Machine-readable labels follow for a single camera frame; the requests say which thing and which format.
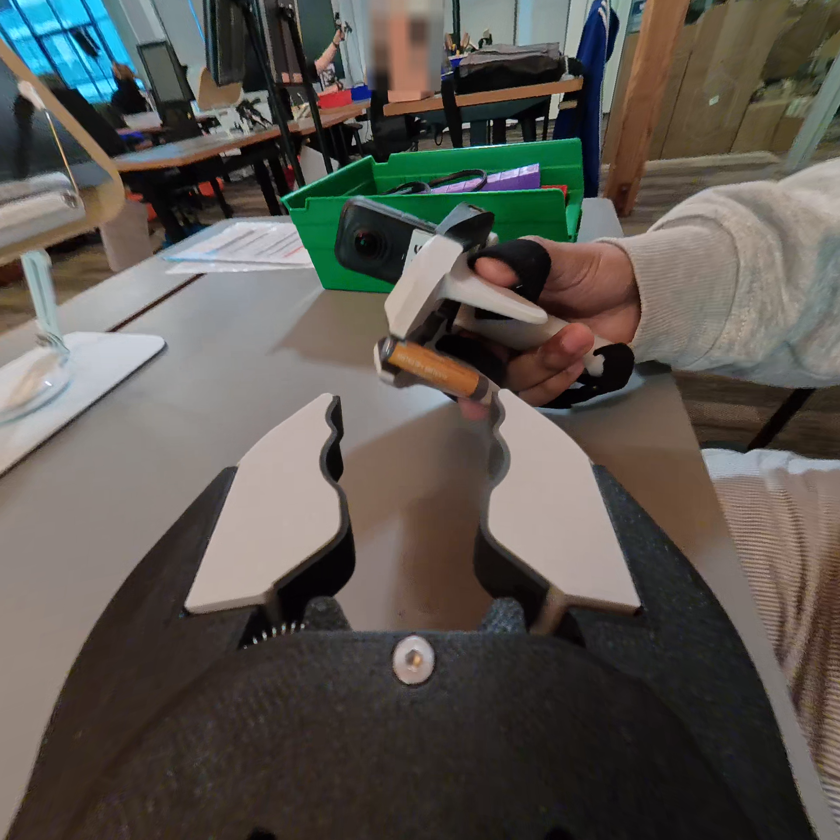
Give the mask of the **person's right hand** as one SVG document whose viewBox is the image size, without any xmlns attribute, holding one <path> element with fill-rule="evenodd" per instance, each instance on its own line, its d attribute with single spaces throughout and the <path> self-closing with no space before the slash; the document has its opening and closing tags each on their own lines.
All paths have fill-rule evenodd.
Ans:
<svg viewBox="0 0 840 840">
<path fill-rule="evenodd" d="M 526 239 L 539 243 L 551 259 L 539 304 L 568 326 L 523 353 L 492 343 L 488 348 L 504 360 L 501 386 L 531 406 L 544 406 L 581 376 L 596 337 L 631 345 L 642 308 L 631 260 L 617 245 Z"/>
</svg>

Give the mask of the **cardboard sheets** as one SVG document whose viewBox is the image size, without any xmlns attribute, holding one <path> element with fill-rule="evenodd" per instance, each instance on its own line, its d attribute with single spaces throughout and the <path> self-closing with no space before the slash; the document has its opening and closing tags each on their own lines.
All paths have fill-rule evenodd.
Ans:
<svg viewBox="0 0 840 840">
<path fill-rule="evenodd" d="M 788 150 L 838 31 L 838 2 L 724 2 L 686 27 L 686 59 L 651 159 Z"/>
</svg>

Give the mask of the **black monitor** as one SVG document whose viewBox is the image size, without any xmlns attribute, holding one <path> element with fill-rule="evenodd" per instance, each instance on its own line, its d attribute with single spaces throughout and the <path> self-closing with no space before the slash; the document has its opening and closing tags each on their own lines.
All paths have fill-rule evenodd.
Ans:
<svg viewBox="0 0 840 840">
<path fill-rule="evenodd" d="M 168 130 L 185 130 L 189 123 L 196 126 L 193 90 L 172 44 L 151 41 L 139 44 L 137 50 L 163 126 Z"/>
</svg>

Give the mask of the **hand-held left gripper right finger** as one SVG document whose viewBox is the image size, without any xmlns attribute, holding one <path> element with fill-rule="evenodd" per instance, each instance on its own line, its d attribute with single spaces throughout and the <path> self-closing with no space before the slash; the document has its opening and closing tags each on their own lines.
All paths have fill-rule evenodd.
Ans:
<svg viewBox="0 0 840 840">
<path fill-rule="evenodd" d="M 553 634 L 573 607 L 637 614 L 642 600 L 589 456 L 510 391 L 494 395 L 490 420 L 479 583 L 516 601 L 536 635 Z"/>
</svg>

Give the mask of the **purple box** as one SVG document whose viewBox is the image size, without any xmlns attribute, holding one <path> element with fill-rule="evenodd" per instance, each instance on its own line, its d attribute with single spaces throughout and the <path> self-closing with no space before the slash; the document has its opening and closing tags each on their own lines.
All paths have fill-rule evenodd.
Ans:
<svg viewBox="0 0 840 840">
<path fill-rule="evenodd" d="M 463 170 L 434 179 L 428 186 L 433 194 L 533 191 L 541 188 L 541 171 L 539 164 L 494 172 Z"/>
</svg>

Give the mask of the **black bag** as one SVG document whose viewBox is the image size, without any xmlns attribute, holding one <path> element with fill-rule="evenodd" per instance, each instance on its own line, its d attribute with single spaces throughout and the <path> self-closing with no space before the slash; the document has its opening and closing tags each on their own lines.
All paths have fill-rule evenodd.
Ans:
<svg viewBox="0 0 840 840">
<path fill-rule="evenodd" d="M 469 52 L 454 70 L 457 95 L 560 81 L 569 73 L 559 43 L 490 45 Z"/>
</svg>

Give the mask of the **wood-rimmed screen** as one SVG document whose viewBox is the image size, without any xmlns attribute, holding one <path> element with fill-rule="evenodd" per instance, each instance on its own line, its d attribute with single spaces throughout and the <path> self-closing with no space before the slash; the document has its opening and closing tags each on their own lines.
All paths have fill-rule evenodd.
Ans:
<svg viewBox="0 0 840 840">
<path fill-rule="evenodd" d="M 1 263 L 101 228 L 123 184 L 106 152 L 1 43 Z"/>
</svg>

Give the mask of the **long wood-top table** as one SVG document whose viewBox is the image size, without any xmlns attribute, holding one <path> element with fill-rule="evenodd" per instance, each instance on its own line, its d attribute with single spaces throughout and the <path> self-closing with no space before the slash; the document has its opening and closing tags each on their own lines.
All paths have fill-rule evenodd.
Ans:
<svg viewBox="0 0 840 840">
<path fill-rule="evenodd" d="M 370 100 L 353 101 L 341 108 L 321 109 L 319 117 L 323 129 L 330 129 L 346 120 L 360 117 L 370 106 Z M 290 136 L 306 137 L 316 132 L 313 117 L 287 124 Z M 120 174 L 132 172 L 157 172 L 174 167 L 194 165 L 209 161 L 231 151 L 241 151 L 258 144 L 274 143 L 283 139 L 281 127 L 272 125 L 251 133 L 217 133 L 189 140 L 163 143 L 112 158 Z"/>
</svg>

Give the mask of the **clear stand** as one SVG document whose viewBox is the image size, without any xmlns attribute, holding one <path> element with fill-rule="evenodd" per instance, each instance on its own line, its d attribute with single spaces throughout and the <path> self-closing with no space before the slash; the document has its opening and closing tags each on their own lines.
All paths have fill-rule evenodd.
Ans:
<svg viewBox="0 0 840 840">
<path fill-rule="evenodd" d="M 71 379 L 70 350 L 58 321 L 51 260 L 44 250 L 21 256 L 35 307 L 36 346 L 1 369 L 1 424 L 10 424 L 53 402 Z"/>
</svg>

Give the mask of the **green plastic bin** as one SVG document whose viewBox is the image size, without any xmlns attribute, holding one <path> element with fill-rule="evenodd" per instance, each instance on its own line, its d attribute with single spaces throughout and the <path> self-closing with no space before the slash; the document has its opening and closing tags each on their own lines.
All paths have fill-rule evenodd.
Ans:
<svg viewBox="0 0 840 840">
<path fill-rule="evenodd" d="M 541 185 L 568 186 L 561 193 L 542 189 L 478 194 L 387 195 L 407 182 L 428 182 L 463 170 L 499 172 L 539 164 Z M 493 232 L 506 242 L 539 236 L 574 242 L 581 221 L 583 195 L 579 139 L 435 149 L 392 154 L 385 163 L 371 156 L 325 175 L 282 198 L 291 221 L 312 259 L 322 287 L 336 291 L 387 292 L 383 281 L 342 268 L 334 255 L 343 205 L 354 196 L 368 196 L 389 207 L 439 223 L 460 201 L 495 215 Z"/>
</svg>

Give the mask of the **blue garment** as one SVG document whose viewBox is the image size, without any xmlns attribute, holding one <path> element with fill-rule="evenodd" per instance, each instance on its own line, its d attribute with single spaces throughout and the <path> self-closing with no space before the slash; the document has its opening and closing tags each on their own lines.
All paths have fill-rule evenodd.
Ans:
<svg viewBox="0 0 840 840">
<path fill-rule="evenodd" d="M 598 196 L 602 165 L 603 82 L 620 21 L 609 1 L 593 1 L 584 22 L 575 58 L 568 58 L 569 72 L 582 78 L 582 89 L 570 94 L 574 108 L 560 110 L 553 140 L 577 138 L 581 142 L 583 195 Z"/>
</svg>

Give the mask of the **person's grey sweatshirt torso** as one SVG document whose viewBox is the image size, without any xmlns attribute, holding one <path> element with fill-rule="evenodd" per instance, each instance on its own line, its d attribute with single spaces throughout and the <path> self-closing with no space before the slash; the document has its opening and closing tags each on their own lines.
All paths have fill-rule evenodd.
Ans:
<svg viewBox="0 0 840 840">
<path fill-rule="evenodd" d="M 839 463 L 772 449 L 702 456 L 839 823 Z"/>
</svg>

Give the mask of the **black tripod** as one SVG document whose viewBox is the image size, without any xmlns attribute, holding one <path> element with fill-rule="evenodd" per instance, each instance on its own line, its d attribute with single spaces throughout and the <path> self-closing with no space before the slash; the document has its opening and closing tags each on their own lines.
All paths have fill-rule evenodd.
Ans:
<svg viewBox="0 0 840 840">
<path fill-rule="evenodd" d="M 303 187 L 307 181 L 291 138 L 291 123 L 297 125 L 297 135 L 302 135 L 304 124 L 314 132 L 325 170 L 328 174 L 333 172 L 318 98 L 312 84 L 314 65 L 306 58 L 293 6 L 287 2 L 252 1 L 249 2 L 249 10 L 253 21 L 249 36 L 266 80 L 269 108 L 280 128 L 295 182 L 298 187 Z M 309 107 L 306 119 L 292 116 L 291 101 L 285 100 L 289 87 L 302 89 Z"/>
</svg>

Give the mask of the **person's right forearm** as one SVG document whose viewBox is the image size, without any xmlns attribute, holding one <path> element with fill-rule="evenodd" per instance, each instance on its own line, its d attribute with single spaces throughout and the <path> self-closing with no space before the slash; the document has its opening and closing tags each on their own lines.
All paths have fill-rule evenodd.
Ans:
<svg viewBox="0 0 840 840">
<path fill-rule="evenodd" d="M 638 362 L 788 388 L 839 384 L 839 159 L 710 188 L 609 238 L 640 297 Z"/>
</svg>

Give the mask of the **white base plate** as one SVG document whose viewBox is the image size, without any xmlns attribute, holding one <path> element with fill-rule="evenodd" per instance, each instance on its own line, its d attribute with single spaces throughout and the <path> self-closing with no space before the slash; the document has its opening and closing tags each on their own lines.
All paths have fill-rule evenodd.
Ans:
<svg viewBox="0 0 840 840">
<path fill-rule="evenodd" d="M 67 353 L 36 348 L 1 368 L 6 474 L 164 351 L 161 336 L 71 332 Z"/>
</svg>

